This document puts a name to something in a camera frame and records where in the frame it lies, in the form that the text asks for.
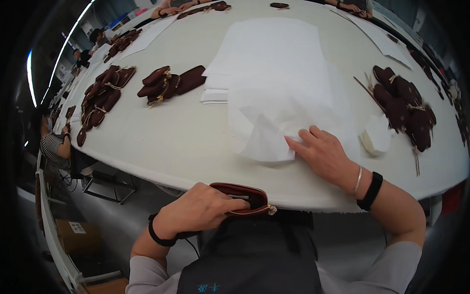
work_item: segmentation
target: striped shirt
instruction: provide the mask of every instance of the striped shirt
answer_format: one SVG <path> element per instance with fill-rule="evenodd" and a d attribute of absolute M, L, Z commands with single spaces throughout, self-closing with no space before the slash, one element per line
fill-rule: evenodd
<path fill-rule="evenodd" d="M 49 133 L 41 138 L 39 145 L 41 146 L 42 154 L 46 156 L 53 166 L 70 173 L 70 159 L 65 159 L 58 155 L 59 146 L 63 144 L 63 141 L 63 137 Z"/>

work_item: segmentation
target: sleeve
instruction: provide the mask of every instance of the sleeve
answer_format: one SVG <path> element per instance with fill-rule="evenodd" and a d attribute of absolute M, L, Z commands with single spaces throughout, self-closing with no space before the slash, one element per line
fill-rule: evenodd
<path fill-rule="evenodd" d="M 372 0 L 366 0 L 366 10 L 373 10 L 374 9 L 374 4 L 372 3 Z"/>
<path fill-rule="evenodd" d="M 130 262 L 129 285 L 126 294 L 176 293 L 181 273 L 169 277 L 166 270 L 146 256 L 134 256 Z"/>
<path fill-rule="evenodd" d="M 390 245 L 361 280 L 351 283 L 318 268 L 321 287 L 325 294 L 403 294 L 415 275 L 421 252 L 421 247 L 410 241 Z"/>
<path fill-rule="evenodd" d="M 158 5 L 157 8 L 161 8 L 161 9 L 167 9 L 167 8 L 170 8 L 171 7 L 171 4 L 170 4 L 170 0 L 163 0 L 162 3 L 160 3 L 160 5 Z"/>
<path fill-rule="evenodd" d="M 112 38 L 114 38 L 115 35 L 117 35 L 118 33 L 113 31 L 113 30 L 105 30 L 104 31 L 104 35 L 106 36 L 106 38 L 108 40 L 111 40 Z"/>
<path fill-rule="evenodd" d="M 53 153 L 58 154 L 59 146 L 63 143 L 59 138 L 54 135 L 49 135 L 45 138 L 46 148 Z"/>

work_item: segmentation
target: black fitness band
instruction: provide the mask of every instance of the black fitness band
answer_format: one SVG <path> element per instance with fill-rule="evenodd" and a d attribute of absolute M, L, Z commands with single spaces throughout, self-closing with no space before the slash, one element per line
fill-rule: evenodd
<path fill-rule="evenodd" d="M 155 231 L 153 231 L 153 219 L 157 216 L 157 214 L 154 214 L 154 215 L 150 215 L 149 216 L 149 233 L 150 233 L 150 236 L 152 237 L 152 239 L 157 243 L 157 244 L 160 244 L 161 246 L 163 247 L 171 247 L 173 245 L 175 245 L 176 243 L 176 240 L 178 240 L 177 237 L 175 237 L 175 239 L 172 239 L 172 240 L 162 240 L 160 239 L 157 234 L 155 233 Z"/>
<path fill-rule="evenodd" d="M 370 183 L 369 189 L 367 190 L 366 195 L 364 196 L 363 200 L 357 200 L 357 205 L 366 211 L 370 211 L 370 206 L 374 203 L 374 200 L 377 197 L 377 194 L 380 191 L 380 187 L 382 186 L 382 182 L 384 178 L 382 175 L 373 172 L 372 173 L 372 183 Z"/>

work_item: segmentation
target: cardboard box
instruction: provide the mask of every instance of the cardboard box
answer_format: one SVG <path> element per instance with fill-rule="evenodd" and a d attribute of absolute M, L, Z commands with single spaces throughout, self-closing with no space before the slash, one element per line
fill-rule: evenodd
<path fill-rule="evenodd" d="M 129 284 L 126 278 L 120 278 L 111 282 L 85 286 L 89 294 L 125 294 L 125 287 Z"/>
<path fill-rule="evenodd" d="M 102 250 L 100 230 L 90 222 L 55 220 L 57 237 L 66 254 L 95 254 Z"/>

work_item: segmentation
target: hand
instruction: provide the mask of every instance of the hand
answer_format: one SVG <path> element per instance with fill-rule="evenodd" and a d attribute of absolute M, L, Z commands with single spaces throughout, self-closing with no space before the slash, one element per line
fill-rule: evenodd
<path fill-rule="evenodd" d="M 160 10 L 159 15 L 164 14 L 164 13 L 168 13 L 170 15 L 175 15 L 175 14 L 180 13 L 181 11 L 182 10 L 178 7 L 170 7 L 170 8 L 167 8 L 167 9 Z"/>
<path fill-rule="evenodd" d="M 354 12 L 359 12 L 359 11 L 360 11 L 359 7 L 357 7 L 357 6 L 354 5 L 354 4 L 343 4 L 343 5 L 341 6 L 341 8 L 345 8 L 345 9 L 348 9 L 348 10 L 352 10 L 352 11 L 354 11 Z"/>
<path fill-rule="evenodd" d="M 180 6 L 180 9 L 181 11 L 185 11 L 186 9 L 190 8 L 191 6 L 195 5 L 194 2 L 188 2 L 188 3 L 184 3 Z"/>
<path fill-rule="evenodd" d="M 338 138 L 317 126 L 301 129 L 298 135 L 306 146 L 285 137 L 289 148 L 308 163 L 314 174 L 352 194 L 359 166 L 349 160 Z"/>
<path fill-rule="evenodd" d="M 70 126 L 67 124 L 62 128 L 61 134 L 70 133 Z"/>
<path fill-rule="evenodd" d="M 362 18 L 367 19 L 367 18 L 369 18 L 369 15 L 367 14 L 367 12 L 361 11 L 361 12 L 359 13 L 359 17 L 362 17 Z"/>
<path fill-rule="evenodd" d="M 243 199 L 230 196 L 203 183 L 197 183 L 183 196 L 163 207 L 153 222 L 160 239 L 173 239 L 177 233 L 217 228 L 225 213 L 250 208 Z"/>

